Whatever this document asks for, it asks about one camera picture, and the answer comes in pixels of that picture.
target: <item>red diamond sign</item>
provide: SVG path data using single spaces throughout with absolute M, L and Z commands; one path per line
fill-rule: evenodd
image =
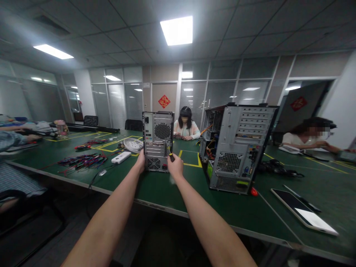
M 297 100 L 295 100 L 292 104 L 290 104 L 290 106 L 292 107 L 292 109 L 294 111 L 298 111 L 299 109 L 301 109 L 302 107 L 304 107 L 307 104 L 308 104 L 308 102 L 305 100 L 304 97 L 301 96 Z
M 165 108 L 166 106 L 168 106 L 170 104 L 170 100 L 168 99 L 168 97 L 166 95 L 163 95 L 161 97 L 160 100 L 158 100 L 158 103 L 163 107 Z

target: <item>ceiling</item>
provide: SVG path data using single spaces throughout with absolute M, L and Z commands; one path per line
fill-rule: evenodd
M 66 34 L 34 20 L 42 15 Z M 159 22 L 191 15 L 193 43 L 167 46 Z M 33 48 L 44 43 L 74 58 L 61 60 Z M 0 2 L 0 58 L 55 73 L 354 48 L 354 0 Z

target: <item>computer case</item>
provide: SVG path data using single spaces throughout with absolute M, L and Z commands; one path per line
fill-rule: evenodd
M 273 123 L 276 106 L 228 105 L 204 112 L 199 158 L 209 188 L 249 194 Z
M 145 169 L 168 172 L 167 146 L 173 150 L 173 112 L 142 112 Z

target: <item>workbench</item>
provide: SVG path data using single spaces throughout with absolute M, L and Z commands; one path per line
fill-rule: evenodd
M 75 146 L 88 140 L 109 139 L 93 145 L 90 150 L 76 151 Z M 39 146 L 12 156 L 9 164 L 88 187 L 96 169 L 73 172 L 67 177 L 66 168 L 55 164 L 65 157 L 92 153 L 106 156 L 117 151 L 118 144 L 127 137 L 142 139 L 142 132 L 71 133 L 67 139 L 45 139 Z M 288 178 L 275 174 L 258 173 L 255 189 L 258 196 L 239 195 L 208 188 L 198 157 L 197 140 L 175 140 L 173 152 L 184 161 L 184 177 L 195 190 L 227 221 L 235 232 L 295 250 L 318 255 L 338 262 L 355 264 L 356 245 L 356 166 L 344 162 L 321 162 L 292 155 L 269 146 L 263 160 L 275 158 L 287 169 L 305 175 Z M 97 177 L 92 189 L 111 194 L 136 162 L 132 154 L 118 166 Z M 110 156 L 103 167 L 112 165 Z M 271 188 L 286 190 L 287 185 L 322 210 L 319 216 L 333 227 L 339 236 L 332 236 L 305 227 L 271 192 Z M 137 186 L 135 201 L 176 215 L 188 217 L 186 207 L 170 174 L 144 172 Z

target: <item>chair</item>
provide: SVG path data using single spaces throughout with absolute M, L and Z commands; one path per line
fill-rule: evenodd
M 97 116 L 84 116 L 83 125 L 85 126 L 98 126 L 99 118 Z
M 125 130 L 142 132 L 142 121 L 139 120 L 126 120 Z
M 0 200 L 4 200 L 8 197 L 18 199 L 18 201 L 11 208 L 0 214 L 0 238 L 15 232 L 21 226 L 25 225 L 26 222 L 39 216 L 45 206 L 48 206 L 61 221 L 61 225 L 57 228 L 57 230 L 47 237 L 46 240 L 39 244 L 25 258 L 20 260 L 16 264 L 16 267 L 21 266 L 28 261 L 42 247 L 44 247 L 49 241 L 66 228 L 66 220 L 64 216 L 53 203 L 54 194 L 55 192 L 49 189 L 42 195 L 27 198 L 26 194 L 19 190 L 6 190 L 0 192 Z

